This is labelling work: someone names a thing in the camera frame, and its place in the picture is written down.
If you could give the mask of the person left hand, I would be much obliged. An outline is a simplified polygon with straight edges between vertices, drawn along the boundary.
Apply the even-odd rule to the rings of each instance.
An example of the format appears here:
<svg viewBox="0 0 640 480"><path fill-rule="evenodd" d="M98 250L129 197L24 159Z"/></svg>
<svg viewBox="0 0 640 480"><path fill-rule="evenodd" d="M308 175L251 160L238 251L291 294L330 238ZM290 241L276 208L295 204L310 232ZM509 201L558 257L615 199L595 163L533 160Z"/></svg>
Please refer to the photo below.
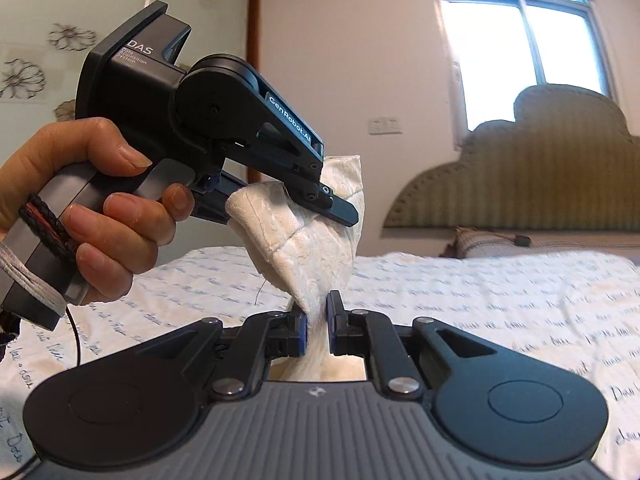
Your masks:
<svg viewBox="0 0 640 480"><path fill-rule="evenodd" d="M134 177L151 166L105 118L46 125L1 167L1 234L14 225L29 194L40 191L58 170L86 160L115 177ZM176 224L193 208L192 193L179 183L169 185L160 200L114 193L100 212L68 207L62 222L79 244L78 270L91 285L86 300L107 302L126 296L134 276L155 266L158 250L174 239Z"/></svg>

